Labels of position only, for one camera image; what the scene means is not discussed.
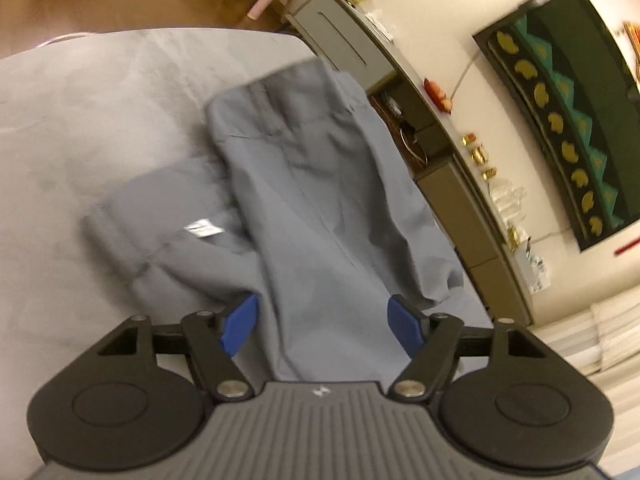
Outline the grey garment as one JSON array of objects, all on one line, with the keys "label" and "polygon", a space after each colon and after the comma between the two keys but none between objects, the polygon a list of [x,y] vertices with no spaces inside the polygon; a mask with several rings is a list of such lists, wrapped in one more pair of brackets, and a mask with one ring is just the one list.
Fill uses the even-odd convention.
[{"label": "grey garment", "polygon": [[85,226],[162,323],[248,294],[254,382],[390,384],[408,358],[391,296],[486,327],[462,264],[349,74],[311,58],[215,96],[212,148],[144,174]]}]

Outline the long grey tv sideboard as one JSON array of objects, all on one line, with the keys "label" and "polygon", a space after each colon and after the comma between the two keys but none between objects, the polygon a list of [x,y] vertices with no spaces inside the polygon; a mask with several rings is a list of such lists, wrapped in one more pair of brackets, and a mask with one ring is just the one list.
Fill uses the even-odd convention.
[{"label": "long grey tv sideboard", "polygon": [[366,90],[490,316],[533,324],[522,248],[491,200],[487,170],[416,71],[345,0],[305,0],[286,18],[314,52]]}]

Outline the clear glass cups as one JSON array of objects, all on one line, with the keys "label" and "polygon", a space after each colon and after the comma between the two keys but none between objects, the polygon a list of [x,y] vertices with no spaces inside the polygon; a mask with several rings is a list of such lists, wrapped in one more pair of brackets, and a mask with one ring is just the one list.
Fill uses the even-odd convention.
[{"label": "clear glass cups", "polygon": [[511,181],[503,178],[493,178],[488,182],[488,191],[498,214],[505,224],[517,224],[526,218],[523,200],[526,196],[525,188],[517,188]]}]

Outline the red fruit plate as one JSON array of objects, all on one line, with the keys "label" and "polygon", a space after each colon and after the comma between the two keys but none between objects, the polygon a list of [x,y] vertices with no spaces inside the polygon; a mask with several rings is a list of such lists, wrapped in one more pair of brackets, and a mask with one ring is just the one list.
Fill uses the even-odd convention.
[{"label": "red fruit plate", "polygon": [[440,112],[451,114],[452,102],[446,95],[446,92],[442,90],[435,81],[424,79],[423,88]]}]

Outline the grey bed sheet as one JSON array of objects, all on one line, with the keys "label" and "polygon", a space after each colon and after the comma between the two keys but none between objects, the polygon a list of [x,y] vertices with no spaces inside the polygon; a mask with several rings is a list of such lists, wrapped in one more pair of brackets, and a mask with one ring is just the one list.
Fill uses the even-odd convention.
[{"label": "grey bed sheet", "polygon": [[316,58],[266,32],[95,34],[1,63],[1,474],[40,464],[32,395],[125,318],[147,314],[88,233],[126,183],[212,148],[218,94]]}]

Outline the black framed wall picture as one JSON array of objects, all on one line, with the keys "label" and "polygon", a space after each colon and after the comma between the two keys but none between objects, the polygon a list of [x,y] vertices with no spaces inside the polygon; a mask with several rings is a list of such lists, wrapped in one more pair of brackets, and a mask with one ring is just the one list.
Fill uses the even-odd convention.
[{"label": "black framed wall picture", "polygon": [[590,0],[528,0],[474,36],[586,250],[639,219],[639,90]]}]

